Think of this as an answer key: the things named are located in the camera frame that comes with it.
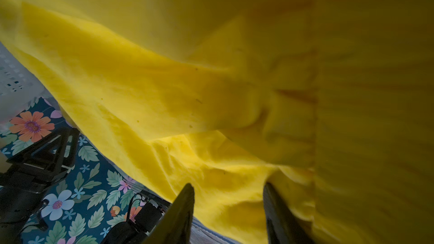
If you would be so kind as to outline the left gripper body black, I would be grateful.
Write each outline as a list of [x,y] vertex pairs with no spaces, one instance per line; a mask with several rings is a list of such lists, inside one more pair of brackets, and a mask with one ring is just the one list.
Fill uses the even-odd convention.
[[27,229],[30,216],[37,215],[31,224],[42,231],[48,229],[41,209],[47,205],[44,196],[51,186],[51,173],[37,169],[9,169],[1,174],[1,243],[21,244],[21,234]]

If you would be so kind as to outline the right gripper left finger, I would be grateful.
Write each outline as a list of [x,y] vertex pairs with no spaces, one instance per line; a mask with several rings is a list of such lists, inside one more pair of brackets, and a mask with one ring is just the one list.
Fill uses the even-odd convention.
[[194,211],[194,188],[186,184],[143,244],[188,244]]

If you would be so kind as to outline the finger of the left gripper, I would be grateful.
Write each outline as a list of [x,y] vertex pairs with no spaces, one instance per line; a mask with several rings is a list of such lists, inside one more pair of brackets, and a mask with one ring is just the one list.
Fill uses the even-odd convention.
[[40,181],[61,181],[75,165],[80,132],[60,128],[7,160],[13,172]]

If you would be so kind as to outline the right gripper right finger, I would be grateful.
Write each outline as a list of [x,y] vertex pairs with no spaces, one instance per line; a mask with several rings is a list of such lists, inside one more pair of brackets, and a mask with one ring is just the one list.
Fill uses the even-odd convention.
[[271,183],[263,188],[263,205],[269,244],[314,243]]

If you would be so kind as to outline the yellow shorts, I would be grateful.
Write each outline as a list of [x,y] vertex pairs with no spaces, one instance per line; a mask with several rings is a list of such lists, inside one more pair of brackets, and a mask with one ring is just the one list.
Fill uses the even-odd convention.
[[1,42],[96,148],[267,242],[434,241],[434,0],[1,0]]

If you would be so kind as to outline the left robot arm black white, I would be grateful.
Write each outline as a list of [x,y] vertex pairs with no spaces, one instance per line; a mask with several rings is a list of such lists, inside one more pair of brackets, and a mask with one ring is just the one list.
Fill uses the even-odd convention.
[[[79,131],[61,128],[25,148],[6,163],[1,173],[1,242],[21,244],[26,230],[39,229],[48,233],[46,244],[94,244],[96,238],[88,231],[98,228],[107,214],[115,213],[115,190],[109,195],[98,191],[89,197],[94,212],[89,218],[73,213],[78,202],[86,200],[86,190],[98,182],[85,181],[78,175],[73,189],[65,178],[75,164]],[[139,244],[150,235],[160,221],[168,203],[151,193],[128,190],[124,215],[114,214],[109,229],[103,234],[105,244]]]

